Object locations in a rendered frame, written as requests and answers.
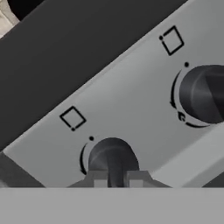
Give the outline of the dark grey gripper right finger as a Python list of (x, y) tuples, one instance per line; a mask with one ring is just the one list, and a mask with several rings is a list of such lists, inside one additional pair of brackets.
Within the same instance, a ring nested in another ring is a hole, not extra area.
[(155, 180), (148, 171), (128, 171), (127, 187), (129, 188), (169, 188), (168, 185)]

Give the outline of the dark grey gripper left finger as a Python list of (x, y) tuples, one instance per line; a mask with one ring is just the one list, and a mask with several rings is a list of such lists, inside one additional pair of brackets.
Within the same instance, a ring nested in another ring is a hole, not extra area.
[(72, 188), (107, 188), (109, 175), (107, 171), (88, 171), (84, 179), (71, 184)]

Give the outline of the black stove knob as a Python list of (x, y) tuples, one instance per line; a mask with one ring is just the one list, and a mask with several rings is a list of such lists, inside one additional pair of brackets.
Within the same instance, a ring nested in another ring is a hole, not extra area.
[(109, 187), (125, 187), (127, 172), (139, 171), (131, 146), (121, 138), (108, 137), (98, 142), (88, 158), (90, 171), (107, 171)]
[(205, 123), (224, 122), (224, 65), (196, 66), (180, 83), (184, 111)]

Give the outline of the grey and black stove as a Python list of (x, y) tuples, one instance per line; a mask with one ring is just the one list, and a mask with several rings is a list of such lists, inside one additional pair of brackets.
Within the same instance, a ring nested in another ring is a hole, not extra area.
[(180, 83), (224, 65), (224, 0), (189, 0), (0, 153), (0, 186), (69, 187), (102, 139), (128, 143), (169, 187), (224, 188), (224, 122), (188, 115)]

